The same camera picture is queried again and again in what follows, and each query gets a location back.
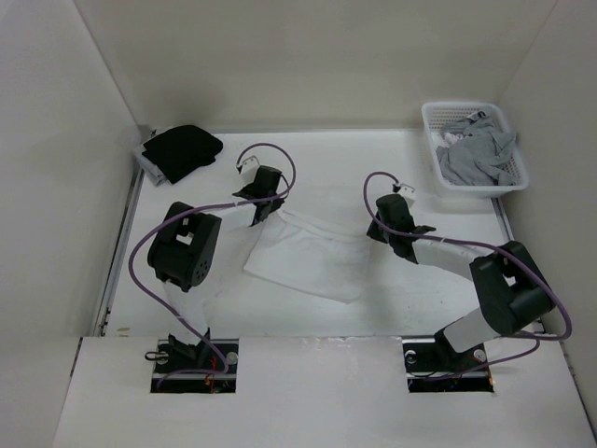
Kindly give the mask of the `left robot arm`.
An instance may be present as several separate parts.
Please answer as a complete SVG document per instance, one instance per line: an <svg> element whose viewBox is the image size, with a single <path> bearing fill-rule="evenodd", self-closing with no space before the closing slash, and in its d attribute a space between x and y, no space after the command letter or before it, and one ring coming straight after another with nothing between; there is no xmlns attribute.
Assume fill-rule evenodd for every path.
<svg viewBox="0 0 597 448"><path fill-rule="evenodd" d="M131 280L200 341L187 340L177 350L177 360L187 371L201 371L206 367L209 348L221 360L226 357L210 340L207 324L189 323L167 299L142 284L134 272L138 252L145 243L150 243L147 264L164 286L167 296L171 297L174 292L186 294L206 280L219 237L264 222L281 208L293 187L294 181L287 181L281 170L259 165L250 175L249 182L232 194L231 202L199 207L173 203L162 223L144 236L131 252L128 261Z"/></svg>

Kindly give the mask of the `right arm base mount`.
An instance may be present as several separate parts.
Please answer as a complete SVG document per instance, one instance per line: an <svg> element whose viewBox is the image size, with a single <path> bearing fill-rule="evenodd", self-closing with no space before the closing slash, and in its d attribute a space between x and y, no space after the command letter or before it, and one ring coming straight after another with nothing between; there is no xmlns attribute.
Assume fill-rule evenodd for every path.
<svg viewBox="0 0 597 448"><path fill-rule="evenodd" d="M431 338L402 340L407 388L410 393L493 392L485 346L479 344L463 353L449 354Z"/></svg>

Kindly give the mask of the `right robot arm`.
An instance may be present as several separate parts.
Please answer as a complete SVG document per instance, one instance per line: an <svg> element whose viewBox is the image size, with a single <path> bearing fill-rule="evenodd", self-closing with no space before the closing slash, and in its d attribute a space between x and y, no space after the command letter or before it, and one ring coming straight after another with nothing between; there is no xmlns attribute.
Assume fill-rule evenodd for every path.
<svg viewBox="0 0 597 448"><path fill-rule="evenodd" d="M376 213L367 236L389 245L413 264L439 268L470 281L478 307L434 335L432 355L443 369L454 369L466 353L488 341L521 335L533 321L555 308L545 278L519 242L492 248L450 244L417 226L407 200L397 194L375 202Z"/></svg>

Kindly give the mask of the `white tank top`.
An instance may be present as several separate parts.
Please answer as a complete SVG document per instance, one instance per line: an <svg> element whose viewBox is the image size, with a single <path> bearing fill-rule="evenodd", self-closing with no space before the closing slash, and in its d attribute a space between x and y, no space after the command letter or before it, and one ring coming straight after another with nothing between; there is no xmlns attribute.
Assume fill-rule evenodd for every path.
<svg viewBox="0 0 597 448"><path fill-rule="evenodd" d="M371 241L298 213L270 215L243 270L312 296L351 303L365 293Z"/></svg>

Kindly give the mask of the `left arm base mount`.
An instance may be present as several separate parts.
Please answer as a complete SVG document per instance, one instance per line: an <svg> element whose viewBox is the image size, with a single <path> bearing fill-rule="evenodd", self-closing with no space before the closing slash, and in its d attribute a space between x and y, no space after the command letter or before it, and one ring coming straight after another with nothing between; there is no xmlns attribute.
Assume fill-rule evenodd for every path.
<svg viewBox="0 0 597 448"><path fill-rule="evenodd" d="M150 392L161 394L233 394L239 366L238 340L214 340L225 356L225 365L214 349L204 342L187 344L173 335L159 340L157 348L145 353L153 366Z"/></svg>

